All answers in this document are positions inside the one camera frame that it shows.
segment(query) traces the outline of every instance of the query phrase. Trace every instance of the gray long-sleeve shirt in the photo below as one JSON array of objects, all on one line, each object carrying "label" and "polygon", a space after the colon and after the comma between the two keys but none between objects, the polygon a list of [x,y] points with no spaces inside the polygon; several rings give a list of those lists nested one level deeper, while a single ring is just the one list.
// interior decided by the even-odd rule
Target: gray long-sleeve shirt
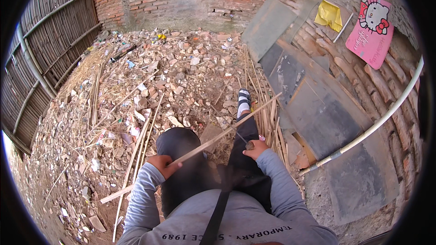
[{"label": "gray long-sleeve shirt", "polygon": [[[271,149],[256,160],[271,177],[272,215],[245,193],[230,193],[215,244],[338,244],[329,228],[320,226],[307,209],[283,162]],[[218,201],[219,189],[198,193],[160,223],[154,193],[164,182],[150,163],[140,169],[118,245],[199,244]]]}]

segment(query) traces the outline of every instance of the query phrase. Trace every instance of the pink hello kitty mat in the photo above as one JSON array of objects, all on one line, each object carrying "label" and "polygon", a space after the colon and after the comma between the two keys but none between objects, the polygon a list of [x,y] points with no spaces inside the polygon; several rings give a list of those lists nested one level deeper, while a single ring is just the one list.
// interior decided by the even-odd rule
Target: pink hello kitty mat
[{"label": "pink hello kitty mat", "polygon": [[390,7],[384,0],[361,0],[356,26],[345,43],[374,69],[382,66],[394,34],[389,21]]}]

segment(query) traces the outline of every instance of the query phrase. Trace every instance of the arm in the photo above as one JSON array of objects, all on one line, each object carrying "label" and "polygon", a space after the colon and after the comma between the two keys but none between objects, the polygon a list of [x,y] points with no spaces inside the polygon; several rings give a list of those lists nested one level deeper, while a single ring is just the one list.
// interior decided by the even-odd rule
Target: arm
[{"label": "arm", "polygon": [[262,152],[256,159],[256,163],[262,172],[271,177],[272,180],[271,207],[273,215],[282,220],[289,220],[291,212],[295,210],[302,210],[310,215],[294,180],[273,150],[266,149]]},{"label": "arm", "polygon": [[253,158],[265,175],[271,177],[271,207],[272,213],[284,221],[296,221],[307,225],[314,233],[312,236],[323,244],[338,244],[338,239],[329,228],[320,226],[313,218],[301,198],[294,180],[286,170],[278,155],[268,146],[258,140],[253,140],[255,149],[244,151],[245,155]]},{"label": "arm", "polygon": [[123,235],[117,244],[137,244],[140,237],[160,223],[154,193],[165,181],[159,170],[145,163],[138,172],[126,212]]}]

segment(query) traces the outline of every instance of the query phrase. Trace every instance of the black pants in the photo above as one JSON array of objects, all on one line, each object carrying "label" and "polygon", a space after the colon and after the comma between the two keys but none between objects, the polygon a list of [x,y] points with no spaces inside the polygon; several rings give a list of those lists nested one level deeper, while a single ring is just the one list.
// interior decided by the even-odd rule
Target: black pants
[{"label": "black pants", "polygon": [[[247,141],[259,139],[254,117],[240,125],[238,133]],[[157,155],[169,155],[173,161],[199,145],[201,145],[200,139],[193,131],[178,127],[162,133],[156,141]],[[251,176],[264,176],[257,163],[252,158],[243,155],[243,150],[245,150],[245,142],[236,135],[228,165],[243,169]],[[162,183],[161,199],[164,217],[166,218],[184,200],[200,192],[217,188],[220,188],[220,184],[215,182],[203,152],[196,154],[185,161],[181,169]],[[268,184],[263,183],[257,187],[235,188],[235,190],[240,190],[254,197],[267,212],[270,212],[270,188],[270,183],[269,187]]]}]

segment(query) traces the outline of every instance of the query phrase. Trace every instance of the hand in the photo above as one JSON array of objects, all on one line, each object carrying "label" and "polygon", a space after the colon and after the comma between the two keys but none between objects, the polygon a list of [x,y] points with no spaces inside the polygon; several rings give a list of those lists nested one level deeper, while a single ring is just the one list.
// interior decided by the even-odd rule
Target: hand
[{"label": "hand", "polygon": [[243,150],[243,154],[251,157],[254,161],[262,154],[262,152],[270,147],[260,140],[250,140],[254,144],[254,150]]},{"label": "hand", "polygon": [[154,155],[151,156],[147,161],[147,163],[152,164],[158,169],[158,171],[163,175],[165,180],[167,180],[171,175],[173,175],[174,172],[182,167],[182,163],[174,164],[167,167],[167,165],[171,164],[172,162],[173,160],[169,155]]}]

